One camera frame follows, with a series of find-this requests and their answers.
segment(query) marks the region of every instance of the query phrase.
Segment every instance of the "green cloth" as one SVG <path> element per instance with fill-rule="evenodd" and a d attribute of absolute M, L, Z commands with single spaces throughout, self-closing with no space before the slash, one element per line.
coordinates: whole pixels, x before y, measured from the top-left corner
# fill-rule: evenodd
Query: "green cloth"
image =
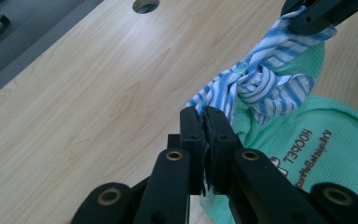
<path fill-rule="evenodd" d="M 306 50 L 276 75 L 320 74 L 324 44 Z M 232 124 L 245 147 L 261 150 L 288 180 L 305 191 L 332 182 L 358 194 L 358 111 L 340 102 L 311 95 L 295 112 L 259 124 L 237 101 Z M 207 195 L 201 205 L 215 223 L 234 223 L 226 196 Z"/>

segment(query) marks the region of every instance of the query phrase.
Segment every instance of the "wood grain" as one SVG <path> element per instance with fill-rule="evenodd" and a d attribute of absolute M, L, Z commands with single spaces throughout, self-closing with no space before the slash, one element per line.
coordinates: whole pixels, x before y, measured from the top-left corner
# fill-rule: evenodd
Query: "wood grain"
<path fill-rule="evenodd" d="M 106 182 L 150 175 L 179 111 L 241 59 L 283 0 L 102 2 L 0 90 L 0 223 L 68 223 Z M 358 13 L 326 47 L 315 93 L 358 109 Z M 190 223 L 211 223 L 192 197 Z"/>

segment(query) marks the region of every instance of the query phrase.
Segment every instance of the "cable hole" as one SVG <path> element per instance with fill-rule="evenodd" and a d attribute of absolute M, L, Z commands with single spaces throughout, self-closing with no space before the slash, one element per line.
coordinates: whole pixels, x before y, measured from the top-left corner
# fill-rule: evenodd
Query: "cable hole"
<path fill-rule="evenodd" d="M 158 5 L 159 0 L 136 0 L 132 4 L 132 9 L 136 13 L 146 14 L 156 10 Z"/>

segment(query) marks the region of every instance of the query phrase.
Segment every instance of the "wooden table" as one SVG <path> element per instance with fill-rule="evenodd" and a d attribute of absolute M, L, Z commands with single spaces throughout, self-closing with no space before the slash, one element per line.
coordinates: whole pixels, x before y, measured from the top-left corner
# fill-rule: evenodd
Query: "wooden table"
<path fill-rule="evenodd" d="M 0 223 L 68 223 L 106 182 L 150 175 L 179 111 L 245 56 L 283 0 L 101 3 L 0 90 Z M 328 42 L 314 93 L 358 109 L 358 13 Z M 191 223 L 210 222 L 192 198 Z"/>

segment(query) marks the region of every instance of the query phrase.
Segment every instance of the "fabric fold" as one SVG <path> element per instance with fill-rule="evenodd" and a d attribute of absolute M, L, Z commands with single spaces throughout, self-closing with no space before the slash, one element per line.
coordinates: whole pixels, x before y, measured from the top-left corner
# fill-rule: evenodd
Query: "fabric fold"
<path fill-rule="evenodd" d="M 316 77 L 309 74 L 277 76 L 272 70 L 290 63 L 295 57 L 334 36 L 331 26 L 316 35 L 297 35 L 287 26 L 305 10 L 280 17 L 249 55 L 210 81 L 186 106 L 195 106 L 200 114 L 206 105 L 225 112 L 232 123 L 238 98 L 251 107 L 257 122 L 299 109 L 312 91 Z"/>

